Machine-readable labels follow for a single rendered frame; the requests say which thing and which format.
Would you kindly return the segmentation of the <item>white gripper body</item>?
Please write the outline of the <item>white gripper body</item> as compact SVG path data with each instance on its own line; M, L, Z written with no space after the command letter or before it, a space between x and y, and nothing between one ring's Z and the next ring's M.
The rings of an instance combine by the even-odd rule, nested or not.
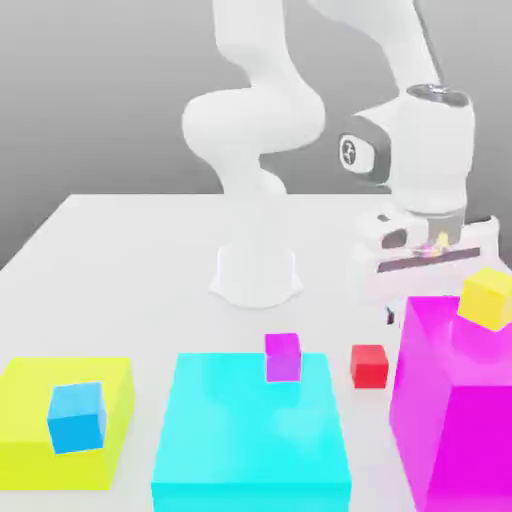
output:
M374 214L356 232L346 283L358 297L382 304L409 295L456 294L480 268L505 268L499 237L494 216L466 222L463 214Z

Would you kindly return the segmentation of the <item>small red cube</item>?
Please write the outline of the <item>small red cube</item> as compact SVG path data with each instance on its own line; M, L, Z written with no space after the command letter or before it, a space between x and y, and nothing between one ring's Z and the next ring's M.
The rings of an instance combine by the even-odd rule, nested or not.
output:
M384 389L388 372L389 361L382 345L352 346L350 373L356 389Z

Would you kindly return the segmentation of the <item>small yellow cube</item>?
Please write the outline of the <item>small yellow cube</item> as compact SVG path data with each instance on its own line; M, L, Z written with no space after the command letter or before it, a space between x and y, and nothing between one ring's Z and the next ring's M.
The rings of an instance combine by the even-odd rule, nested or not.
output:
M497 332L512 322L512 275L484 267L467 277L458 314Z

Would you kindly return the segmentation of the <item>small purple cube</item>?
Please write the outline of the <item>small purple cube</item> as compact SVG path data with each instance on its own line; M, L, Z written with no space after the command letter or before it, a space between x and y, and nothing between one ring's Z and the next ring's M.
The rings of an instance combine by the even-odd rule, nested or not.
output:
M298 382L302 372L302 351L297 333L265 335L265 375L270 383Z

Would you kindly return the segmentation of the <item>small blue cube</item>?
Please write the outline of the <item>small blue cube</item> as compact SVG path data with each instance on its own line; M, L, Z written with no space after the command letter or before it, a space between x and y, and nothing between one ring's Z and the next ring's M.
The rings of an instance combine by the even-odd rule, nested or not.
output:
M47 426L56 455L102 448L107 426L102 383L55 386Z

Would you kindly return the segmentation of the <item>large magenta box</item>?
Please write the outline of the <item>large magenta box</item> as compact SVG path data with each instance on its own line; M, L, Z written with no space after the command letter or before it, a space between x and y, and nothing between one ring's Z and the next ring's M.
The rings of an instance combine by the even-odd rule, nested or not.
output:
M407 301L390 426L417 512L512 512L512 324Z

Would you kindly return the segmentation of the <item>large cyan box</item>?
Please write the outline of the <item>large cyan box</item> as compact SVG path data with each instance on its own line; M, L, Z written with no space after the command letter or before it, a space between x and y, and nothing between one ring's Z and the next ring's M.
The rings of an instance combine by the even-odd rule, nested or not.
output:
M269 383L260 353L181 353L151 480L154 512L349 512L326 355Z

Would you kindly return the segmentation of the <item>large yellow box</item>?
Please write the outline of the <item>large yellow box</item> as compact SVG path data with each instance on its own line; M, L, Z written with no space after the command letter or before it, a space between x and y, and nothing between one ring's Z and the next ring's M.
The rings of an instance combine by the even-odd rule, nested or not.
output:
M134 402L127 358L12 359L0 374L0 490L110 488Z

